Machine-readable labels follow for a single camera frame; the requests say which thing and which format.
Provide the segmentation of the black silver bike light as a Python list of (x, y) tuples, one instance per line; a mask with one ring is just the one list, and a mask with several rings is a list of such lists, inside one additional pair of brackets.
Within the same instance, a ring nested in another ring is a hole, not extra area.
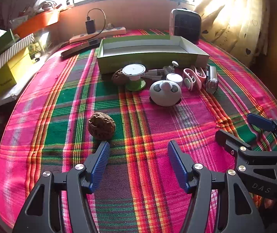
[(208, 93), (214, 94), (218, 88), (218, 74), (215, 66), (206, 67), (205, 89)]

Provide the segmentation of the pink clip holder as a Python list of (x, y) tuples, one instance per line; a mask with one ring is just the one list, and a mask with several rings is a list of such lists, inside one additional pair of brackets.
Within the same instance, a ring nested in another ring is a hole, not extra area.
[(201, 67), (195, 67), (193, 65), (191, 66), (191, 69), (194, 71), (194, 73), (196, 75), (196, 80), (198, 82), (201, 82), (200, 88), (202, 88), (202, 86), (205, 84), (205, 81), (206, 81), (205, 70)]
[(189, 91), (192, 91), (194, 86), (196, 85), (196, 77), (195, 77), (194, 71), (191, 70), (190, 68), (185, 68), (183, 70), (182, 77), (183, 77), (183, 82), (187, 87), (187, 89)]

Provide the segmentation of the white panda toy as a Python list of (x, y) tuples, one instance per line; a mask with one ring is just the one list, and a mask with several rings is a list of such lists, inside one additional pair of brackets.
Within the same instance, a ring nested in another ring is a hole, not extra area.
[(174, 106), (179, 104), (181, 99), (181, 88), (175, 82), (167, 80), (156, 81), (149, 88), (149, 100), (158, 106)]

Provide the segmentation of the white round cap bottle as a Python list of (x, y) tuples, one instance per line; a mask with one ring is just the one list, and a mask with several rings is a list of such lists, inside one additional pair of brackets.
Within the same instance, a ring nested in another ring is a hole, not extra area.
[(183, 77), (176, 73), (169, 73), (166, 75), (166, 80), (176, 83), (180, 88), (183, 84)]

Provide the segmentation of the white knob suction hook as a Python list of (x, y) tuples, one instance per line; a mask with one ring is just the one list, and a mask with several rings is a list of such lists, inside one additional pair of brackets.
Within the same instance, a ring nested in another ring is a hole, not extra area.
[(167, 74), (175, 73), (175, 68), (177, 68), (178, 66), (179, 66), (178, 62), (172, 61), (171, 65), (163, 67), (164, 74), (167, 75)]

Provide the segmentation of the brown walnut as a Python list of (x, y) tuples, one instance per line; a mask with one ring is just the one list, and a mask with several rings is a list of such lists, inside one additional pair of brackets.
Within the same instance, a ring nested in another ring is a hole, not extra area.
[(119, 69), (112, 75), (112, 82), (117, 86), (123, 86), (129, 81), (129, 78), (124, 75), (123, 70)]
[(106, 113), (95, 112), (88, 119), (88, 131), (97, 140), (112, 139), (115, 130), (115, 121)]

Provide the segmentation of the green white thread spool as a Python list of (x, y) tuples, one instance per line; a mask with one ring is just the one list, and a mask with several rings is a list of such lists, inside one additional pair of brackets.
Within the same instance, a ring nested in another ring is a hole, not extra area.
[(129, 91), (140, 91), (146, 86), (142, 76), (146, 72), (146, 67), (142, 64), (129, 64), (122, 69), (122, 73), (129, 78), (125, 87)]

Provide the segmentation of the cream heart pattern curtain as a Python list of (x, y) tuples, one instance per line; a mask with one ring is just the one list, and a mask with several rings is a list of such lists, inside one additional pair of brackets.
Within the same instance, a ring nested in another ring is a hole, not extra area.
[(201, 36), (245, 66), (267, 52), (270, 0), (194, 0)]

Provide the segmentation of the green white cardboard tray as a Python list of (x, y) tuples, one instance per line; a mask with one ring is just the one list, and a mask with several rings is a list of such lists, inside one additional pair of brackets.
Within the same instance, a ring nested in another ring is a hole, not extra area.
[(205, 68), (209, 54), (181, 36), (141, 35), (103, 39), (97, 63), (101, 74), (114, 73), (129, 64), (146, 69), (163, 68), (176, 61), (180, 68)]

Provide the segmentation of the pink black mini heater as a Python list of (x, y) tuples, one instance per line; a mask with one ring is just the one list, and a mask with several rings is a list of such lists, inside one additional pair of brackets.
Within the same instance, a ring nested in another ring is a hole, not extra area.
[(173, 9), (170, 13), (169, 34), (181, 36), (198, 44), (201, 35), (201, 16), (186, 8)]

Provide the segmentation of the yellow cardboard box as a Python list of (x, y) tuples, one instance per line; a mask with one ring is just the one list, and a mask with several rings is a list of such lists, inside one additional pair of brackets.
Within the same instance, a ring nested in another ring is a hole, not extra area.
[(15, 54), (0, 68), (0, 94), (15, 86), (22, 76), (31, 68), (32, 60), (28, 47)]

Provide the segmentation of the striped gift box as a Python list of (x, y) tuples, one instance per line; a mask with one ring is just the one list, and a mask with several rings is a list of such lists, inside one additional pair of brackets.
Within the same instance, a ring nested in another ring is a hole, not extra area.
[(19, 41), (17, 41), (17, 43), (15, 43), (14, 45), (12, 45), (10, 48), (8, 48), (6, 51), (4, 51), (1, 55), (0, 55), (0, 68), (2, 68), (2, 66), (4, 66), (4, 64), (6, 62), (8, 62), (10, 59), (12, 59), (17, 53), (19, 53), (21, 50), (23, 50), (24, 48), (28, 47), (31, 43), (33, 43), (35, 41), (35, 36), (33, 33), (31, 33), (30, 35), (26, 36), (23, 39), (20, 39)]

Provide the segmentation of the white power strip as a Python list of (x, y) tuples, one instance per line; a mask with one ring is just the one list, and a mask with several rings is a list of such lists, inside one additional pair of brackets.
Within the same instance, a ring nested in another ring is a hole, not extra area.
[(89, 39), (97, 39), (97, 38), (104, 38), (108, 36), (125, 35), (125, 34), (126, 34), (125, 27), (117, 27), (117, 28), (105, 29), (102, 32), (94, 32), (92, 34), (87, 34), (87, 33), (79, 34), (72, 37), (69, 40), (69, 42), (76, 43), (80, 41), (88, 41)]

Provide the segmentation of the black smartphone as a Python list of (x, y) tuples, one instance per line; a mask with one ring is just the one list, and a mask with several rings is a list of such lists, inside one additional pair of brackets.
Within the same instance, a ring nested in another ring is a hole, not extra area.
[(79, 46), (70, 48), (64, 52), (61, 53), (61, 58), (62, 59), (67, 59), (70, 58), (74, 55), (80, 54), (82, 52), (97, 48), (100, 46), (101, 39), (93, 39), (91, 41), (87, 41), (84, 44), (81, 44)]

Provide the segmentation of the orange planter box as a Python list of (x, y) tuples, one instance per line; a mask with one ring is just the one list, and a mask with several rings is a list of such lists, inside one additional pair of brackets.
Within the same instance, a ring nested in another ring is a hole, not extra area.
[(39, 31), (49, 25), (57, 23), (59, 20), (59, 10), (42, 12), (20, 24), (12, 32), (20, 38), (24, 38), (32, 33)]

